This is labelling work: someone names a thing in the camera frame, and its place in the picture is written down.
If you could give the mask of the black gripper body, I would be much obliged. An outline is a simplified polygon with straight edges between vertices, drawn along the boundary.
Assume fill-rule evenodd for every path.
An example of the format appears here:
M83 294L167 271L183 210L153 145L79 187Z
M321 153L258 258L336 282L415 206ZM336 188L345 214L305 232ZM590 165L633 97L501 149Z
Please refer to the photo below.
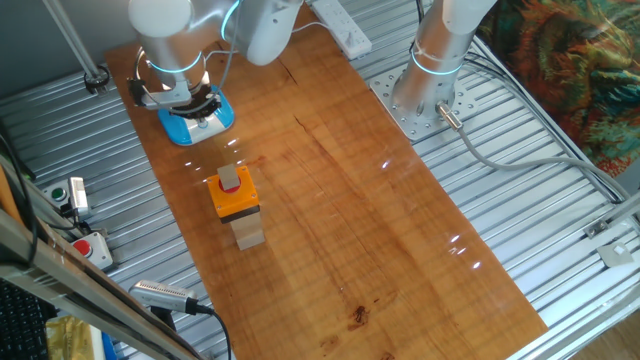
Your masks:
M221 98L218 88L214 85L202 86L192 97L188 105L173 107L170 115L176 115L187 119L201 119L212 115L221 107Z

